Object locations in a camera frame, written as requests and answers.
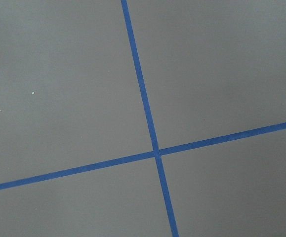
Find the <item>slanted blue tape strip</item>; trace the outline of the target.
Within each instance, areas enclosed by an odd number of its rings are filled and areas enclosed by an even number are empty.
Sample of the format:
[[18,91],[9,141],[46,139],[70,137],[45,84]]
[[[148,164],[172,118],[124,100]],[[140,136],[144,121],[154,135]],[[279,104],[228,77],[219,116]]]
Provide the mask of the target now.
[[[240,139],[244,139],[248,137],[272,133],[272,132],[276,132],[280,130],[286,130],[286,122],[160,149],[160,155],[163,156],[163,155],[174,154],[174,153],[178,153],[182,151],[193,150],[197,148],[202,148],[202,147],[212,146],[212,145],[226,143],[230,141],[240,140]],[[66,176],[71,176],[75,174],[103,169],[103,168],[112,167],[112,166],[125,164],[125,163],[131,163],[131,162],[153,158],[153,157],[154,157],[154,153],[150,151],[150,152],[140,153],[140,154],[126,156],[122,158],[116,158],[112,160],[79,166],[75,168],[60,170],[60,171],[56,171],[56,172],[52,172],[48,174],[43,174],[43,175],[33,176],[29,178],[14,180],[10,182],[0,183],[0,190],[10,189],[10,188],[24,186],[24,185],[38,183],[38,182],[43,182],[43,181],[57,179],[57,178],[66,177]]]

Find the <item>steep blue tape strip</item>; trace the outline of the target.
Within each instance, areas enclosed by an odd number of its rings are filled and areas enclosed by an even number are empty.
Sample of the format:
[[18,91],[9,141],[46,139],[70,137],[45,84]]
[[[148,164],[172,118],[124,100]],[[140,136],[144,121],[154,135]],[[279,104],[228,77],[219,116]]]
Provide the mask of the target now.
[[149,135],[150,135],[151,144],[152,144],[153,153],[154,153],[154,159],[156,162],[157,172],[158,172],[158,176],[160,180],[160,185],[162,189],[162,194],[163,194],[163,199],[164,199],[164,204],[165,204],[165,208],[167,212],[171,234],[173,237],[179,237],[179,231],[178,231],[178,227],[177,227],[177,223],[176,223],[176,219],[174,215],[174,210],[173,210],[173,206],[171,202],[171,197],[170,197],[170,193],[168,189],[165,170],[163,166],[163,160],[162,160],[160,150],[159,150],[158,138],[157,138],[157,134],[156,134],[155,126],[154,126],[153,115],[151,112],[148,94],[147,94],[147,90],[145,86],[145,81],[144,81],[144,77],[143,77],[143,73],[141,69],[141,63],[140,63],[136,40],[135,40],[134,31],[132,27],[128,3],[126,0],[122,0],[121,5],[122,5],[128,40],[130,44],[130,49],[131,49],[131,54],[133,58],[137,80],[138,80],[138,85],[140,89],[141,99],[142,99],[142,103],[144,107],[144,113],[145,113],[146,122],[147,122],[148,130],[149,130]]

